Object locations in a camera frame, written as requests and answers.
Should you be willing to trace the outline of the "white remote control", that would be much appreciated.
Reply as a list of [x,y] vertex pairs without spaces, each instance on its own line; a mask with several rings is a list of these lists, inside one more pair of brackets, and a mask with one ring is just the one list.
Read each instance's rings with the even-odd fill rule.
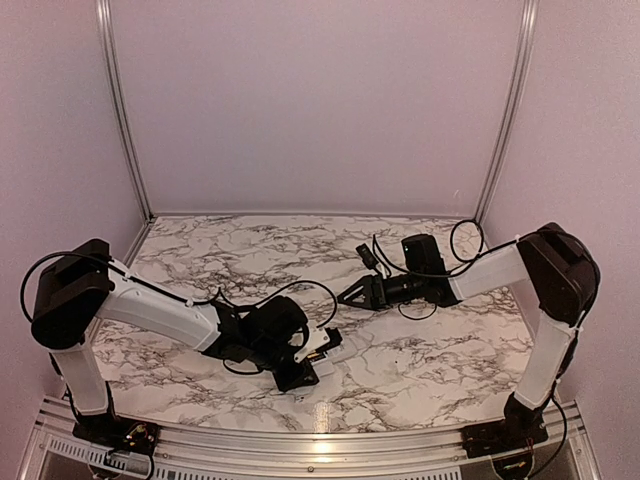
[[312,355],[324,355],[325,360],[312,363],[311,366],[318,377],[332,375],[335,371],[335,365],[351,358],[355,354],[353,349],[346,348],[344,345],[327,350],[324,352],[316,352]]

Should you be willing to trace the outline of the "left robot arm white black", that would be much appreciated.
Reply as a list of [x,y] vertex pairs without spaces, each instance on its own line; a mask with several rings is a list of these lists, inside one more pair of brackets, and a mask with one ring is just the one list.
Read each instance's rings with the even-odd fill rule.
[[86,338],[97,318],[163,335],[220,361],[249,361],[270,372],[281,392],[319,381],[307,356],[328,340],[289,297],[258,306],[186,299],[131,275],[101,239],[49,254],[30,270],[40,274],[34,305],[23,310],[31,334],[53,358],[78,422],[106,445],[119,444],[127,430]]

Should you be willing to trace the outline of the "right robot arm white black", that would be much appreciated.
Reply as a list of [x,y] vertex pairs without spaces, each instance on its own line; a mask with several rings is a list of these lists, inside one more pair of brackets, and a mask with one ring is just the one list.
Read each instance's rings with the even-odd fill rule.
[[599,293],[598,264],[581,240],[556,223],[480,251],[452,270],[430,234],[409,236],[401,245],[404,266],[391,276],[371,272],[361,277],[339,294],[339,304],[380,311],[424,300],[444,309],[519,284],[535,294],[539,320],[533,349],[495,428],[502,446],[519,446],[533,433],[574,358],[582,325]]

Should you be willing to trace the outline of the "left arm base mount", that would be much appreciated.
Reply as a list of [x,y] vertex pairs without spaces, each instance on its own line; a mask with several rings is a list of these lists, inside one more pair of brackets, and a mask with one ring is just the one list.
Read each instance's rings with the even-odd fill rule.
[[109,414],[80,416],[74,437],[115,451],[152,455],[158,441],[158,424]]

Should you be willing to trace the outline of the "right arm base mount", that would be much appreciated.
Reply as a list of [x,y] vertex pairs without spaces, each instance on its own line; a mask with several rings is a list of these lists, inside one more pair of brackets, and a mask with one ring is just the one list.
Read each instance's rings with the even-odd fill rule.
[[465,426],[461,429],[462,446],[468,458],[496,455],[532,447],[548,440],[541,420],[524,429],[512,426],[506,419]]

